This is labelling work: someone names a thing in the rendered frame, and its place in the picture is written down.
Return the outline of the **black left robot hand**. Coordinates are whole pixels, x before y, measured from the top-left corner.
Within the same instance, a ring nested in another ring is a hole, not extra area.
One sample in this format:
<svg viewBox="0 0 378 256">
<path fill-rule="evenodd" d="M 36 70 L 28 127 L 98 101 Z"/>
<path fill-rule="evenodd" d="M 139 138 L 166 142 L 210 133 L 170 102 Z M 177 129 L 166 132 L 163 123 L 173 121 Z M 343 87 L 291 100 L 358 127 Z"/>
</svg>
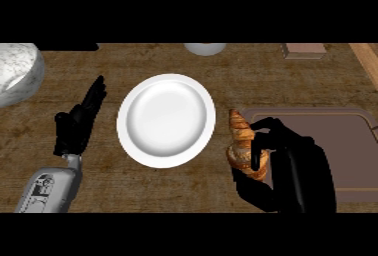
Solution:
<svg viewBox="0 0 378 256">
<path fill-rule="evenodd" d="M 56 144 L 53 154 L 81 155 L 92 136 L 95 119 L 107 97 L 105 78 L 99 76 L 89 88 L 83 102 L 74 106 L 70 112 L 55 115 Z"/>
</svg>

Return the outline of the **white marble bowl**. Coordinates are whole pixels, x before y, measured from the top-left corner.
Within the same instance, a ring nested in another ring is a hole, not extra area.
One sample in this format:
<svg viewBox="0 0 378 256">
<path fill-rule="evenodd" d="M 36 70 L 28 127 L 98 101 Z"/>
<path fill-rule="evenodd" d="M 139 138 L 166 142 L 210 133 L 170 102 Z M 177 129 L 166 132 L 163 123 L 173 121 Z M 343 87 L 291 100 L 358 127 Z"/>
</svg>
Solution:
<svg viewBox="0 0 378 256">
<path fill-rule="evenodd" d="M 0 108 L 27 100 L 45 79 L 45 59 L 34 43 L 0 43 Z"/>
</svg>

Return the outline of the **white oval plate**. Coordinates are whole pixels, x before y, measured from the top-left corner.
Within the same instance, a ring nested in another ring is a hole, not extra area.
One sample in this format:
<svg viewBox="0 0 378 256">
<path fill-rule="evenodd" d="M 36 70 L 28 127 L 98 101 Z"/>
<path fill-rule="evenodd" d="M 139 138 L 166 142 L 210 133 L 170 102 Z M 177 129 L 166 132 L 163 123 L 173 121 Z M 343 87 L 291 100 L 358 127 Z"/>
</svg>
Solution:
<svg viewBox="0 0 378 256">
<path fill-rule="evenodd" d="M 182 74 L 160 74 L 129 92 L 118 110 L 123 149 L 142 165 L 180 166 L 204 150 L 216 126 L 216 107 L 201 83 Z"/>
</svg>

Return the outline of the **pale wooden board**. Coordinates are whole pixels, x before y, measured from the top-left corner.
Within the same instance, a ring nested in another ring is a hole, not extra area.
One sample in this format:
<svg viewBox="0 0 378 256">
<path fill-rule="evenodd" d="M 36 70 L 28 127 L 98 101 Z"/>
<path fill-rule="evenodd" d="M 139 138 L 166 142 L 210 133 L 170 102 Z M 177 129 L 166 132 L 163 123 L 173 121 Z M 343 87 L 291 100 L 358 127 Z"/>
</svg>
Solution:
<svg viewBox="0 0 378 256">
<path fill-rule="evenodd" d="M 350 48 L 378 90 L 378 43 L 350 43 Z"/>
</svg>

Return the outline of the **pinkish brown box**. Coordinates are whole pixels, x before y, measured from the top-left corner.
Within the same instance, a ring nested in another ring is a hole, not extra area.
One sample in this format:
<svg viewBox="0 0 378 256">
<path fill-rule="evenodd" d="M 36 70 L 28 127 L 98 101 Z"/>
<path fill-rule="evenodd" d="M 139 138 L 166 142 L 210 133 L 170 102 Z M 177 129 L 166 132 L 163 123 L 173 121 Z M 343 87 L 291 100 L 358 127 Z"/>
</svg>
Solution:
<svg viewBox="0 0 378 256">
<path fill-rule="evenodd" d="M 285 59 L 321 59 L 327 54 L 322 43 L 284 43 L 282 52 Z"/>
</svg>

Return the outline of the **brown rectangular tray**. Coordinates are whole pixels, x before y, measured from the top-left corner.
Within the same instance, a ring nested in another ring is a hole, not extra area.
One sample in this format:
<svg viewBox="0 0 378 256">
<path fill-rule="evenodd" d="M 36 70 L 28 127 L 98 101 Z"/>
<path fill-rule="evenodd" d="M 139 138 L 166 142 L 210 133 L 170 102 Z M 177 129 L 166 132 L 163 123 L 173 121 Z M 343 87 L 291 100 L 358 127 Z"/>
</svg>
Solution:
<svg viewBox="0 0 378 256">
<path fill-rule="evenodd" d="M 322 147 L 337 193 L 337 202 L 378 202 L 378 121 L 368 111 L 347 107 L 248 108 L 250 123 L 279 118 Z"/>
</svg>

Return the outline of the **golden brown croissant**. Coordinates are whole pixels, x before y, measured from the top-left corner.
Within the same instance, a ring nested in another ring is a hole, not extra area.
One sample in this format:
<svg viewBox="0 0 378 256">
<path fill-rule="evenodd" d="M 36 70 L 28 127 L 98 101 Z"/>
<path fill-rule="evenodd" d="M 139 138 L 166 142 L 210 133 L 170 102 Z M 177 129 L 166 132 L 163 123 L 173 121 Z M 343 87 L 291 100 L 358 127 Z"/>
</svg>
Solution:
<svg viewBox="0 0 378 256">
<path fill-rule="evenodd" d="M 269 152 L 262 151 L 260 169 L 251 168 L 251 141 L 254 140 L 254 131 L 250 123 L 237 109 L 229 110 L 229 130 L 232 133 L 232 144 L 226 149 L 226 157 L 231 166 L 239 169 L 248 178 L 263 182 L 268 175 Z"/>
</svg>

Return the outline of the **white round cup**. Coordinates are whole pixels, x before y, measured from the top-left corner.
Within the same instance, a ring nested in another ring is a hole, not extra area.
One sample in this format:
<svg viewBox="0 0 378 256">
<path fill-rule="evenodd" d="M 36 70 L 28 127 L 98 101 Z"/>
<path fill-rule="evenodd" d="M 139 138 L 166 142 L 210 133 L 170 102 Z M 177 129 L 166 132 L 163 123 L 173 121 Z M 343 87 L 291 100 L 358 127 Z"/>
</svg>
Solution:
<svg viewBox="0 0 378 256">
<path fill-rule="evenodd" d="M 185 47 L 191 53 L 198 56 L 213 56 L 219 54 L 225 48 L 225 43 L 186 43 Z"/>
</svg>

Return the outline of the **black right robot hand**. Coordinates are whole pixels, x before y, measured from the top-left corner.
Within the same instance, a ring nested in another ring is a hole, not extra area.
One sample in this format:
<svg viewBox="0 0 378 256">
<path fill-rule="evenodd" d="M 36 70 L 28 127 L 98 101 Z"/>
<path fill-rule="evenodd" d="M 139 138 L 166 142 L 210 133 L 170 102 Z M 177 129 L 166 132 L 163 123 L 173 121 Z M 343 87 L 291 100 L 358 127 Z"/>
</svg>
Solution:
<svg viewBox="0 0 378 256">
<path fill-rule="evenodd" d="M 232 169 L 239 197 L 265 212 L 334 214 L 337 197 L 325 151 L 310 136 L 297 134 L 278 118 L 250 125 L 257 131 L 253 146 L 253 170 L 257 154 L 269 149 L 273 186 Z"/>
</svg>

